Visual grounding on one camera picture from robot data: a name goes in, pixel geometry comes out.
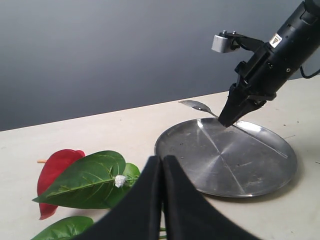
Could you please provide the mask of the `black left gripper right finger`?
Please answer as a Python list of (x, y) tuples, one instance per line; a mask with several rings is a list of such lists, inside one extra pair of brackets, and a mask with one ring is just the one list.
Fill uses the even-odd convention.
[(214, 208), (191, 183), (173, 155), (162, 159), (168, 240), (257, 240)]

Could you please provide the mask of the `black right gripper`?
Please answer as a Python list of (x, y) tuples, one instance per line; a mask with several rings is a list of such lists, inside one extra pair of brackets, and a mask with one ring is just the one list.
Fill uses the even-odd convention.
[(235, 68), (238, 80), (229, 88), (218, 117), (226, 128), (273, 100), (280, 87), (304, 63), (301, 41), (239, 41), (238, 45), (252, 51), (253, 56)]

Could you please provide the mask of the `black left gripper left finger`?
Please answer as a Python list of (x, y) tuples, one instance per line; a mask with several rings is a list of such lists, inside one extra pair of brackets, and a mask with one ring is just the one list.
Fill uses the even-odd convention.
[(76, 240), (157, 240), (162, 207), (162, 163), (149, 157), (124, 198)]

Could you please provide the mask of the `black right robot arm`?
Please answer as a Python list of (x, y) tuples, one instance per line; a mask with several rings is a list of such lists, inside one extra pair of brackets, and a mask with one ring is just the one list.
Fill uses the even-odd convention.
[(230, 53), (239, 48), (253, 52), (235, 68), (238, 79), (229, 88), (218, 117), (224, 126), (260, 109), (320, 46), (320, 2), (304, 0), (268, 42), (236, 32), (222, 31), (213, 38), (212, 50)]

